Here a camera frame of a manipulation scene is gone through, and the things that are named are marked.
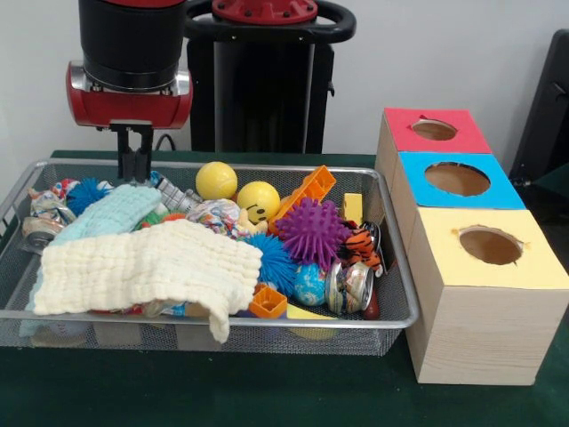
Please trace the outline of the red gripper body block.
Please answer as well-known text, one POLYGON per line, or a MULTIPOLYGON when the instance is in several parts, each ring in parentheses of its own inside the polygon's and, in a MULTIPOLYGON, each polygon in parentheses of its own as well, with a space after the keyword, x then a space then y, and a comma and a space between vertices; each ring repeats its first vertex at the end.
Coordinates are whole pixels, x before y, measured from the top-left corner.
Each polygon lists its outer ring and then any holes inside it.
POLYGON ((188 121, 193 84, 189 72, 180 70, 169 85, 158 91, 118 92, 91 79, 81 62, 70 62, 67 69, 67 97, 72 117, 81 126, 182 128, 188 121))

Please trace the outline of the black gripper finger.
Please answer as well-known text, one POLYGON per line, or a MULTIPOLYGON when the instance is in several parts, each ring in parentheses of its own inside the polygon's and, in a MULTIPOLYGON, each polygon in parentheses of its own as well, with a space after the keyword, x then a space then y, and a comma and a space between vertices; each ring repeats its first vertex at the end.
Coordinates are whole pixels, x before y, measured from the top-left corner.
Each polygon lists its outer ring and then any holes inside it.
POLYGON ((153 128, 151 125, 138 125, 136 133, 140 135, 140 147, 136 151, 136 180, 146 181, 151 170, 153 128))
POLYGON ((134 152, 129 145, 129 128, 119 126, 119 177, 131 181, 134 175, 134 152))

